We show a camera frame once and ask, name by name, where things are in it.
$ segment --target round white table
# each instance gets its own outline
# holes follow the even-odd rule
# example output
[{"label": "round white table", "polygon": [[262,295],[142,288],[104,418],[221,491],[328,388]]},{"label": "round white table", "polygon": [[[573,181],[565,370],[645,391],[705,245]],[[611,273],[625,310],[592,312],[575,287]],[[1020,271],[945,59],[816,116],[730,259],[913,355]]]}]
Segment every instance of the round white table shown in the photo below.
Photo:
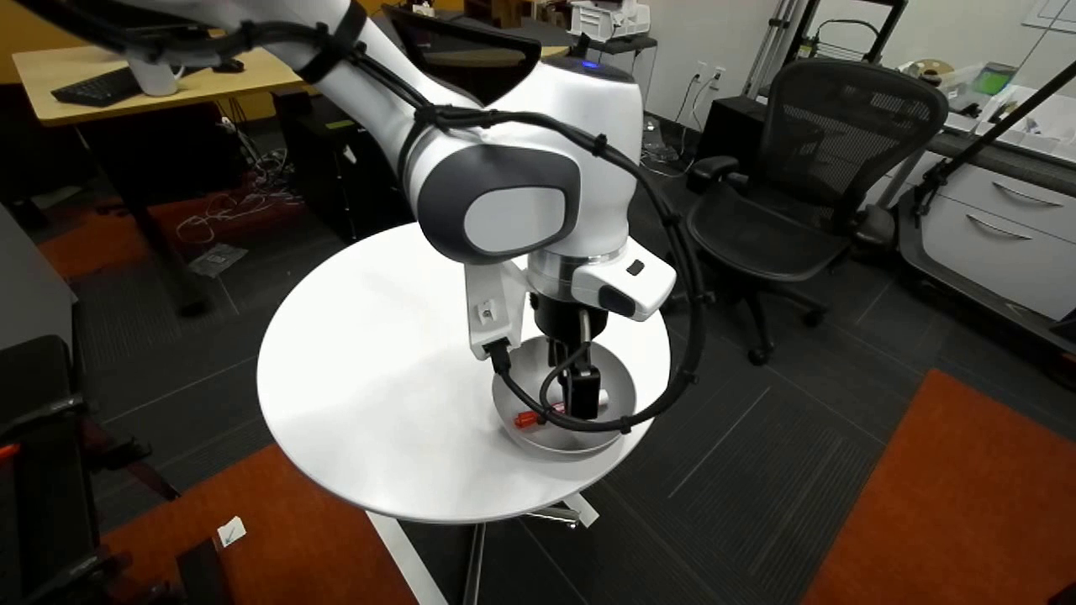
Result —
[{"label": "round white table", "polygon": [[[526,307],[524,339],[540,336]],[[610,314],[595,340],[631,371],[637,409],[665,390],[660,315]],[[349,247],[287,295],[261,342],[257,385],[269,430],[307,476],[369,511],[427,523],[561,502],[612,470],[650,426],[586,458],[541,458],[506,434],[493,376],[468,348],[463,266],[412,224]]]}]

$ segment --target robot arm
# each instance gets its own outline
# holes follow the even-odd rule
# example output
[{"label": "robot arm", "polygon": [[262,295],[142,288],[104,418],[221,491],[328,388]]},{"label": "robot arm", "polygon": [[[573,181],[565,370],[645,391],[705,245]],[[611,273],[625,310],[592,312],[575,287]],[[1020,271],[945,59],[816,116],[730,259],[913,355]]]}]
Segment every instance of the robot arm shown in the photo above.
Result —
[{"label": "robot arm", "polygon": [[[637,166],[639,88],[618,70],[548,60],[479,108],[420,72],[353,0],[124,0],[231,32],[200,45],[137,39],[56,0],[16,1],[91,42],[151,61],[215,65],[264,45],[308,79],[395,160],[426,238],[465,264],[472,350],[479,358],[493,355],[509,388],[507,348],[519,344],[525,290],[537,294],[536,320],[566,396],[572,376],[598,376],[586,350],[608,312],[643,321],[668,296],[676,271],[628,237],[627,206],[637,181],[666,223],[678,264],[689,270],[692,322],[700,321],[697,266],[675,215]],[[345,53],[351,60],[342,60]],[[509,262],[522,254],[528,254],[525,276]],[[578,420],[596,416],[593,383],[593,406],[569,404],[568,414],[556,414],[518,385],[512,390],[558,426],[627,431],[664,411],[692,381],[703,332],[693,329],[666,393],[636,417]]]}]

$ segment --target white mug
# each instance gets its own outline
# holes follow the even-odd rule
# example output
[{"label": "white mug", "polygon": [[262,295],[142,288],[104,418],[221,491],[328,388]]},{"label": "white mug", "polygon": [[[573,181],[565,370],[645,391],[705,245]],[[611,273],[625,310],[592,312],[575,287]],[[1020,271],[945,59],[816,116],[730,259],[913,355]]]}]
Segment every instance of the white mug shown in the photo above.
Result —
[{"label": "white mug", "polygon": [[134,80],[142,92],[151,97],[167,97],[180,90],[176,81],[183,76],[184,68],[180,68],[178,73],[172,73],[172,66],[168,64],[150,64],[142,59],[128,58]]}]

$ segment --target metal bowl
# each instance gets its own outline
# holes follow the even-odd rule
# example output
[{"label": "metal bowl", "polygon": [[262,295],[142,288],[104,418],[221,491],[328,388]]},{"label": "metal bowl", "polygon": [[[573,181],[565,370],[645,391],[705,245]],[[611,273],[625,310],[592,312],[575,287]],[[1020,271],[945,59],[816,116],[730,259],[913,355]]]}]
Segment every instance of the metal bowl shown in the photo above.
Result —
[{"label": "metal bowl", "polygon": [[[511,376],[524,391],[536,400],[542,381],[553,370],[549,366],[546,338],[532,338],[519,349],[509,353],[512,362]],[[601,371],[601,389],[609,394],[609,403],[598,409],[596,420],[611,420],[631,416],[636,410],[635,383],[624,364],[611,351],[598,343],[591,343],[591,362]],[[560,402],[561,385],[557,382],[549,389],[550,403]],[[527,428],[515,426],[515,417],[530,408],[509,391],[499,376],[493,379],[493,403],[505,431],[525,450],[538,450],[572,456],[589,455],[609,447],[621,437],[620,432],[579,433],[547,423]]]}]

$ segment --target dark gray carpet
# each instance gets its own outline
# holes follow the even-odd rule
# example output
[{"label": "dark gray carpet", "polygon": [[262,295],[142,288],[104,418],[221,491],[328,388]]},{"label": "dark gray carpet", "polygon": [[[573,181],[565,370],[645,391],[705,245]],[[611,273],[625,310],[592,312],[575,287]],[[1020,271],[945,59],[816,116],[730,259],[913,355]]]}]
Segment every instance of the dark gray carpet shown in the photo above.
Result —
[{"label": "dark gray carpet", "polygon": [[[682,210],[693,200],[682,181],[663,187]],[[662,254],[647,203],[629,209],[633,235]],[[151,442],[150,462],[181,490],[270,442],[254,384],[261,335],[286,293],[341,248],[312,219],[227,243],[251,252],[207,280],[214,311],[194,321],[171,313],[152,266],[75,284],[99,418]],[[746,360],[747,310],[712,310],[699,384],[584,493],[597,523],[490,526],[482,603],[795,603],[932,367],[1076,438],[1071,392],[1008,342],[914,296],[901,277],[849,263],[807,284],[834,308],[817,329],[789,302],[765,300],[778,344],[765,368]],[[677,361],[686,323],[667,323]],[[95,488],[105,529],[159,502],[123,474]],[[455,602],[469,530],[404,525]]]}]

